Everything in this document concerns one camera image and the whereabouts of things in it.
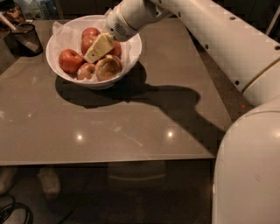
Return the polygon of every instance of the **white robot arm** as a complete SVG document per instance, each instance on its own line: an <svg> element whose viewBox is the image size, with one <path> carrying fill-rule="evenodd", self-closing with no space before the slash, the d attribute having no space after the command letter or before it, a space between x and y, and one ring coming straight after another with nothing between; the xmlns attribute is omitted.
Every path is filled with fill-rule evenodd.
<svg viewBox="0 0 280 224"><path fill-rule="evenodd" d="M280 45L210 0L123 0L108 16L107 29L126 41L171 13L253 105L280 95Z"/></svg>
<svg viewBox="0 0 280 224"><path fill-rule="evenodd" d="M176 15L253 105L218 151L213 224L280 223L280 45L211 0L122 0L107 29L125 41Z"/></svg>

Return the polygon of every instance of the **cable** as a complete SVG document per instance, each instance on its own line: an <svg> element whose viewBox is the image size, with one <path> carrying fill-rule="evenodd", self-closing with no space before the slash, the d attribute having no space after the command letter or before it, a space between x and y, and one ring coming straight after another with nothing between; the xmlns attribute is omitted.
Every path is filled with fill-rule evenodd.
<svg viewBox="0 0 280 224"><path fill-rule="evenodd" d="M25 210L25 217L24 222L22 224L32 224L33 223L33 212L32 210L25 204L16 202L15 198L10 194L5 194L0 196L1 198L11 198L11 203L0 207L0 224L6 222L9 219L11 214L17 209L24 209Z"/></svg>
<svg viewBox="0 0 280 224"><path fill-rule="evenodd" d="M69 216L74 212L74 210L71 210L65 217L62 218L57 224L63 224L65 221L69 218Z"/></svg>

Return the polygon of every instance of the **floor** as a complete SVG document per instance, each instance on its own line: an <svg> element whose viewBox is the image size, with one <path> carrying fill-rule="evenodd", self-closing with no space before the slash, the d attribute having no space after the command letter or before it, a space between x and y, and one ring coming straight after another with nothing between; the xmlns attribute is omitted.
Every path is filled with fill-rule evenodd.
<svg viewBox="0 0 280 224"><path fill-rule="evenodd" d="M234 122L252 107L196 46ZM31 209L33 223L211 223L209 160L58 166L62 192L55 201L44 198L39 168L21 167L9 191ZM11 200L0 198L0 206L5 203ZM24 223L24 218L18 209L5 223Z"/></svg>

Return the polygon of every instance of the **bowl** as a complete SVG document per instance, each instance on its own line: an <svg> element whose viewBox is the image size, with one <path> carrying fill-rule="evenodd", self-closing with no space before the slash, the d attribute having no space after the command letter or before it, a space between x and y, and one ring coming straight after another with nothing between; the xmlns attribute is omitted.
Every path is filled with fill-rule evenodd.
<svg viewBox="0 0 280 224"><path fill-rule="evenodd" d="M104 32L106 17L103 15L93 15L79 17L62 25L55 22L52 27L52 36L50 37L45 55L51 69L61 78L91 89L105 89L112 87L117 81L122 79L131 68L137 63L141 51L142 42L139 34L126 42L121 42L122 47L122 66L123 69L111 80L98 81L95 80L77 80L73 76L65 73L59 64L60 52L70 48L81 54L81 33L88 27L95 27Z"/></svg>

